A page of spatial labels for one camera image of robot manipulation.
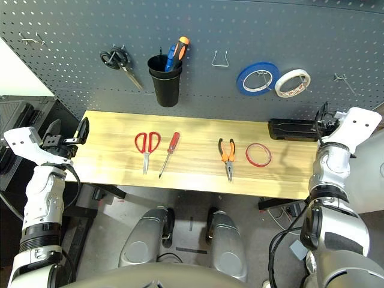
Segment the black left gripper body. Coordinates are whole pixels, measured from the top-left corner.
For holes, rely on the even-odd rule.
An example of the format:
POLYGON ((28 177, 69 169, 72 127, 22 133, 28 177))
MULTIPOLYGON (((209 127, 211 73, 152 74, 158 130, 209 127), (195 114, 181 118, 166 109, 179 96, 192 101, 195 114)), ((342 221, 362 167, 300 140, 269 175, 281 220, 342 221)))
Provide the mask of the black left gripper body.
POLYGON ((66 159, 72 159, 76 156, 78 145, 82 145, 81 138, 68 138, 63 135, 48 135, 43 139, 42 149, 66 159))

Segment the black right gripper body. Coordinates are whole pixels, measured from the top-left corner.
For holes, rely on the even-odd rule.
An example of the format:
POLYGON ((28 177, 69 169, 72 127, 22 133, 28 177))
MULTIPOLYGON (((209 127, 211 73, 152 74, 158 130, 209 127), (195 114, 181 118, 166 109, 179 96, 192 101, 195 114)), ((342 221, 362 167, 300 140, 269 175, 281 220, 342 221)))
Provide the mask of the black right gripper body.
POLYGON ((335 116, 336 112, 316 113, 316 136, 318 140, 330 136, 337 129, 340 123, 335 116))

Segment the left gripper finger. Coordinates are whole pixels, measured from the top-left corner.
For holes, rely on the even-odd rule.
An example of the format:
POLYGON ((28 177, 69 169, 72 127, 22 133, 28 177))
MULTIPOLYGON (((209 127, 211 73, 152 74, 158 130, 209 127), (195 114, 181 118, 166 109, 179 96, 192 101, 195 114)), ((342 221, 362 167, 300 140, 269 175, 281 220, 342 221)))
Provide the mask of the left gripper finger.
POLYGON ((89 134, 89 119, 84 117, 77 128, 75 144, 85 144, 89 134))
POLYGON ((48 126, 44 135, 44 140, 58 141, 61 138, 60 132, 61 132, 61 120, 60 119, 54 120, 48 126))

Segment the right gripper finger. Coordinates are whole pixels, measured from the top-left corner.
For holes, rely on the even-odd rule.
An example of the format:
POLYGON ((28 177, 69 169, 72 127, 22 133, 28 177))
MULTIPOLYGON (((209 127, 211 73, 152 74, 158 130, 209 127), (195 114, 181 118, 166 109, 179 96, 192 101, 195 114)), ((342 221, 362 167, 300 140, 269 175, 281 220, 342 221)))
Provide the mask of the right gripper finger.
POLYGON ((328 112, 328 102, 325 101, 316 113, 316 120, 322 121, 325 115, 327 114, 327 112, 328 112))

